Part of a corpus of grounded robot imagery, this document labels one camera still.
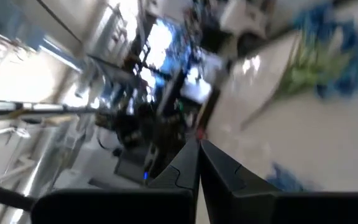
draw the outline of cable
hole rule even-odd
[[[61,25],[70,35],[72,35],[74,37],[74,39],[76,39],[80,44],[82,44],[82,40],[80,38],[78,38],[73,31],[70,30],[70,28],[68,28],[68,26],[42,1],[42,0],[37,0],[37,2],[43,7],[43,9],[45,9],[50,16],[53,17],[53,19],[59,23],[59,25]]]
[[[102,144],[102,142],[100,141],[100,133],[101,133],[101,130],[102,130],[102,128],[99,127],[98,132],[96,133],[96,140],[98,141],[99,146],[100,146],[102,149],[105,149],[105,150],[107,150],[107,151],[113,151],[113,150],[115,150],[115,148],[110,149],[110,148],[108,148],[108,147],[105,147],[105,146]]]

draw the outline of red object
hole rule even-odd
[[[197,129],[196,138],[199,139],[199,140],[206,139],[207,135],[205,133],[205,130],[202,129],[202,128]]]

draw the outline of blue object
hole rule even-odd
[[[334,92],[343,97],[358,93],[358,33],[353,21],[335,21],[332,3],[324,3],[313,9],[303,11],[295,19],[295,27],[303,31],[306,47],[318,48],[328,44],[336,29],[341,29],[343,42],[341,51],[351,54],[351,59],[343,69],[340,77],[330,80],[328,84],[316,84],[315,91],[320,98],[328,98]]]
[[[267,176],[266,181],[285,192],[305,192],[303,184],[288,169],[273,163],[274,174]]]

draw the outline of white wall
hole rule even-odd
[[[34,0],[17,0],[25,15],[34,23],[45,29],[69,51],[76,53],[80,43],[70,35],[41,5]],[[105,1],[95,0],[43,0],[43,2],[68,26],[81,40],[88,35],[91,23]]]
[[[23,62],[12,58],[0,66],[0,100],[40,102],[54,94],[68,68],[43,50]]]
[[[191,6],[191,0],[156,0],[155,3],[147,8],[151,14],[177,23],[184,22],[183,11]]]

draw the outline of metal pole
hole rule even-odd
[[[12,136],[9,138],[9,141],[6,144],[6,147],[15,147],[15,150],[9,159],[5,171],[2,175],[7,175],[10,171],[14,170],[17,165],[17,160],[20,158],[21,155],[29,153],[30,149],[28,147],[28,144],[31,144],[32,141],[36,141],[37,136],[40,132],[40,124],[39,123],[28,123],[25,121],[19,121],[18,123],[14,124],[17,126],[17,128],[24,129],[28,131],[32,139],[23,139],[20,136]],[[0,185],[3,185],[6,189],[13,190],[14,187],[17,185],[17,182],[9,183],[6,185],[6,183],[3,182],[3,180],[0,181]],[[0,204],[0,217],[4,212],[4,208],[6,206]]]
[[[32,197],[25,197],[22,194],[0,187],[1,204],[29,212],[35,201],[36,199]]]
[[[9,172],[7,172],[3,175],[0,175],[0,183],[3,183],[7,180],[13,179],[17,176],[24,174],[30,168],[33,168],[35,165],[35,162],[30,159],[27,159],[26,155],[20,157],[19,161],[22,163],[19,167],[15,168],[13,170],[10,170]]]
[[[15,191],[29,197],[40,197],[43,188],[54,177],[62,163],[62,151],[56,146],[58,128],[49,126],[40,133],[30,159],[37,161],[35,168],[26,178],[19,182]],[[26,223],[28,215],[23,210],[7,208],[1,217],[1,223]]]

